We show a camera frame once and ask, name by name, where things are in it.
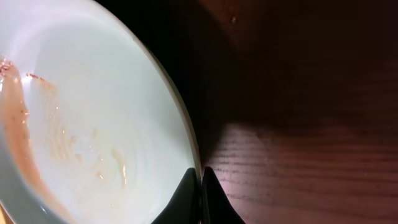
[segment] black object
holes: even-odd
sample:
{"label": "black object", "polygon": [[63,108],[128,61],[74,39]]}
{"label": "black object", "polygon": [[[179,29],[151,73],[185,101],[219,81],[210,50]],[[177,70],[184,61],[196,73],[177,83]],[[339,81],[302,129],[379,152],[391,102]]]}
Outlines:
{"label": "black object", "polygon": [[189,168],[173,197],[152,224],[240,224],[218,179],[210,167],[205,168],[201,190],[194,168]]}

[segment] wood grain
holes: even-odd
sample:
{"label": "wood grain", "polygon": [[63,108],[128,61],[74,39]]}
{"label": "wood grain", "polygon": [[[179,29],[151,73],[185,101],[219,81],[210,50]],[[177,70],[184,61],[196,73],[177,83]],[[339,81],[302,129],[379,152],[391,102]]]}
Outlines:
{"label": "wood grain", "polygon": [[398,222],[395,9],[169,1],[202,163],[245,222]]}

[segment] white bowl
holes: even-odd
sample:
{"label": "white bowl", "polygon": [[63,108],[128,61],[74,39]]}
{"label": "white bowl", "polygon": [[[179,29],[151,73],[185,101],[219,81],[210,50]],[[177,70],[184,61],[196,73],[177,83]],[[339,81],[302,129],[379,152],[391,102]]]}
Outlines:
{"label": "white bowl", "polygon": [[96,2],[1,1],[0,54],[56,88],[48,96],[37,80],[23,82],[33,160],[72,218],[21,178],[0,129],[0,201],[16,223],[150,223],[185,171],[200,171],[170,79]]}

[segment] wooden table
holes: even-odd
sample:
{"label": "wooden table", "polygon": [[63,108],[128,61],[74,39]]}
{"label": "wooden table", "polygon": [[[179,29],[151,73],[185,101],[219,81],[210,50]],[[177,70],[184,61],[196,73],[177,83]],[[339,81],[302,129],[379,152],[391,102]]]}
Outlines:
{"label": "wooden table", "polygon": [[247,223],[398,223],[398,2],[175,0],[200,144]]}

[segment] food residue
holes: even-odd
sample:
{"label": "food residue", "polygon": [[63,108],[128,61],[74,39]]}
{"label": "food residue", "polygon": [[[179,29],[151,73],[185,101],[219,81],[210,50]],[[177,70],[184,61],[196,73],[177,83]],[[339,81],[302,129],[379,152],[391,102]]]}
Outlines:
{"label": "food residue", "polygon": [[[29,76],[42,82],[45,81],[43,78],[32,74]],[[0,61],[0,78],[2,80],[0,119],[4,125],[4,138],[14,162],[25,181],[30,184],[43,200],[68,221],[74,222],[65,208],[59,204],[48,187],[42,182],[40,173],[33,161],[30,133],[26,123],[29,112],[24,101],[21,76],[11,61]]]}

